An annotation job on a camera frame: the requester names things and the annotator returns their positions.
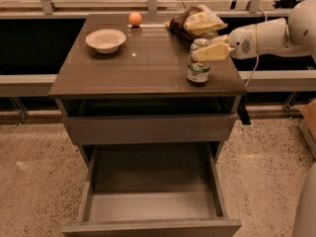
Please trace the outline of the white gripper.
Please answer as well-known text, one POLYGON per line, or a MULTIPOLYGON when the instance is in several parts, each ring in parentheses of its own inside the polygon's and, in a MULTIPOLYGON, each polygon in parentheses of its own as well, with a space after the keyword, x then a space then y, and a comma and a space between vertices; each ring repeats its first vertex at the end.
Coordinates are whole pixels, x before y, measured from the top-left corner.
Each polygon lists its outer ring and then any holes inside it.
POLYGON ((283 54, 287 44, 286 19, 279 18, 239 27, 229 36, 218 36, 211 39, 211 42, 214 44, 194 50, 193 60, 224 60, 230 53, 236 59, 254 58, 262 54, 283 54))

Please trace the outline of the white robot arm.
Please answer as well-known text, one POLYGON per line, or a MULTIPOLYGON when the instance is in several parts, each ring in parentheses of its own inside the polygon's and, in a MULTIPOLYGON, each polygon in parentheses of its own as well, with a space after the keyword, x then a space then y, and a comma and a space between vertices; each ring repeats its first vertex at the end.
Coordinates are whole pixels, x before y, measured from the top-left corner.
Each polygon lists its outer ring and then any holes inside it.
MULTIPOLYGON (((279 18, 232 31, 192 52, 197 62, 274 54, 283 57, 311 55, 316 59, 316 0, 304 0, 279 18)), ((309 169, 300 192, 291 237, 316 237, 316 163, 309 169)))

